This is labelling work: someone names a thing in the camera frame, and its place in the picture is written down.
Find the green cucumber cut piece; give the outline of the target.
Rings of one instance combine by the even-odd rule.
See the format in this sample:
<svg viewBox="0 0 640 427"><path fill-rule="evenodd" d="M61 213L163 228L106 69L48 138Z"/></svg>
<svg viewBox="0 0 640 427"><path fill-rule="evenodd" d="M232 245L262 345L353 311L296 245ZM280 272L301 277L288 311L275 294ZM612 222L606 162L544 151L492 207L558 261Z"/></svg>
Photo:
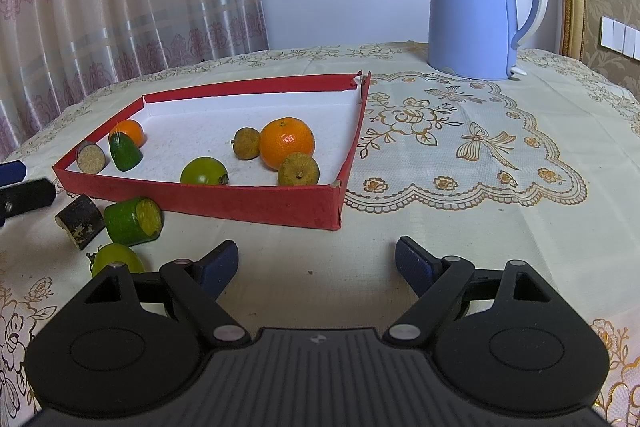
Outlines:
<svg viewBox="0 0 640 427"><path fill-rule="evenodd" d="M155 241L163 228L163 215L154 200L135 197L107 206L104 223L113 243L132 246Z"/></svg>

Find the small orange mandarin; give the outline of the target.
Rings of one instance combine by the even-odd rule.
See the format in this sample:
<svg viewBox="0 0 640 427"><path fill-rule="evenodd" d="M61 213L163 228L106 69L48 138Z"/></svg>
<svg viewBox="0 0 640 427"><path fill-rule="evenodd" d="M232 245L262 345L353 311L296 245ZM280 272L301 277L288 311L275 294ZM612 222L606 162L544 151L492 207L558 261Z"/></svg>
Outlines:
<svg viewBox="0 0 640 427"><path fill-rule="evenodd" d="M293 153L314 153L314 134L300 119L283 117L270 121L259 133L259 154L271 170L278 170L282 161Z"/></svg>

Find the large orange mandarin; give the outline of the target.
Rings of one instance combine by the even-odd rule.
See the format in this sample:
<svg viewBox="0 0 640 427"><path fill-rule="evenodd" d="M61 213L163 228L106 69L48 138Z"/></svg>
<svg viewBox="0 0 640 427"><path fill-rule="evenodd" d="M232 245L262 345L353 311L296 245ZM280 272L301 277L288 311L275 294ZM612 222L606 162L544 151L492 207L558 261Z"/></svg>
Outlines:
<svg viewBox="0 0 640 427"><path fill-rule="evenodd" d="M132 119L126 119L123 121L119 121L118 124L110 131L110 135L115 133L122 133L127 135L129 139L137 145L137 147L142 147L144 143L144 132L141 124Z"/></svg>

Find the green cucumber end with stem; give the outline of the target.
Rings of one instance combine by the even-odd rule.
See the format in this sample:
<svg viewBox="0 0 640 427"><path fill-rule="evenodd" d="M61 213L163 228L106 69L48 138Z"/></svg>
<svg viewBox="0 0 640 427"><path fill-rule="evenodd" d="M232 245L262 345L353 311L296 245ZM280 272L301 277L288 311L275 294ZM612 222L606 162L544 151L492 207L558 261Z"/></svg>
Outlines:
<svg viewBox="0 0 640 427"><path fill-rule="evenodd" d="M143 155L134 140L122 132L115 132L108 138L110 153L119 171L128 171L142 161Z"/></svg>

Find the white wall switch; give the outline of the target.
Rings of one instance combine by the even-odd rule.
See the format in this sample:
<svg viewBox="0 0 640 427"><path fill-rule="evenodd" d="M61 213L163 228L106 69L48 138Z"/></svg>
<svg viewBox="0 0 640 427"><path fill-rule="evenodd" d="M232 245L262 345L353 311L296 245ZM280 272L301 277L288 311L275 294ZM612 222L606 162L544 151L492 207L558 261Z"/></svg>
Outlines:
<svg viewBox="0 0 640 427"><path fill-rule="evenodd" d="M600 46L639 62L640 30L604 16L600 23Z"/></svg>

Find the red shallow cardboard box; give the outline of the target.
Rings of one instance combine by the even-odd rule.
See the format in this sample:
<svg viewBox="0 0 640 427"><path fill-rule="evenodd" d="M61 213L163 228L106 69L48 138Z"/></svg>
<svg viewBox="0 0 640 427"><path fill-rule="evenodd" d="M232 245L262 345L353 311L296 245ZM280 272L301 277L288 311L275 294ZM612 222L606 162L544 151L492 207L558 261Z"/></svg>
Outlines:
<svg viewBox="0 0 640 427"><path fill-rule="evenodd" d="M140 96L87 135L108 147L119 121L141 124L142 161L126 172L107 164L83 173L69 150L53 170L66 191L120 202L152 198L166 211L220 219L337 230L371 83L367 72L284 76L201 84ZM260 160L236 158L236 130L258 129L279 117L301 119L314 132L320 180L283 187ZM181 171L199 157L227 168L227 185L180 182Z"/></svg>

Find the green tomato fruit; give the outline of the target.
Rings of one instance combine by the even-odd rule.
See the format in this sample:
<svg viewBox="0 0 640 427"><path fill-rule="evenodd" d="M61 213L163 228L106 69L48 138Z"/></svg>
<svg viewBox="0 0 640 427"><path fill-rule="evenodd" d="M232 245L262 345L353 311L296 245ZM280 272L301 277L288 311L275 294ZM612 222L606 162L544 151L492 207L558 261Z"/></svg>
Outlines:
<svg viewBox="0 0 640 427"><path fill-rule="evenodd" d="M107 244L101 246L94 254L88 254L90 271L95 277L103 268L111 263L127 265L130 273L143 273L145 267L140 257L128 246Z"/></svg>
<svg viewBox="0 0 640 427"><path fill-rule="evenodd" d="M227 168L213 157L199 157L191 160L180 174L180 182L194 185L227 185Z"/></svg>

